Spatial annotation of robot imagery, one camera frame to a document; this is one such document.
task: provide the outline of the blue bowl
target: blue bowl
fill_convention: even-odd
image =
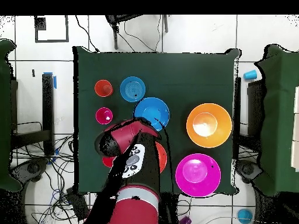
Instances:
[[[136,76],[129,76],[121,83],[120,94],[128,102],[137,102],[145,94],[144,82]]]
[[[160,131],[162,125],[166,126],[169,121],[169,109],[164,101],[149,97],[144,98],[137,104],[134,116],[146,118],[157,131]]]

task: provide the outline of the light blue cup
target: light blue cup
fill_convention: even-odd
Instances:
[[[254,69],[253,71],[244,73],[243,77],[245,80],[251,80],[251,79],[256,79],[258,77],[258,74],[256,73],[256,70]]]

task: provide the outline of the purple cup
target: purple cup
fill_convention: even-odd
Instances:
[[[101,107],[96,112],[96,120],[100,124],[108,124],[111,122],[112,118],[113,118],[113,114],[111,110],[107,107]]]
[[[210,156],[195,153],[186,156],[176,168],[178,187],[191,197],[205,197],[219,186],[221,172],[217,162]]]

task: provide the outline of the table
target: table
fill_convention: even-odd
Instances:
[[[232,135],[219,147],[202,148],[188,137],[186,120],[192,109],[202,103],[219,104],[232,117],[234,60],[239,56],[238,49],[230,49],[226,54],[95,54],[77,47],[77,53],[79,191],[101,191],[110,170],[102,164],[102,157],[94,148],[95,138],[107,128],[95,120],[96,111],[101,107],[111,109],[114,117],[110,124],[131,118],[136,103],[121,97],[120,84],[128,76],[137,76],[145,83],[144,97],[160,98],[170,111],[166,131],[172,173],[165,134],[160,131],[161,144],[168,153],[166,168],[160,176],[160,192],[182,193],[174,178],[178,163],[191,153],[204,153],[213,157],[221,169],[221,181],[215,193],[236,193],[231,185]],[[99,97],[95,93],[95,83],[100,79],[112,84],[111,96]]]

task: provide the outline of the orange cup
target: orange cup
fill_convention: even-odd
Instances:
[[[223,107],[205,103],[195,107],[186,123],[190,139],[198,146],[215,148],[223,144],[231,134],[231,117]]]
[[[107,97],[112,95],[113,88],[107,80],[99,80],[95,85],[95,92],[100,97]]]

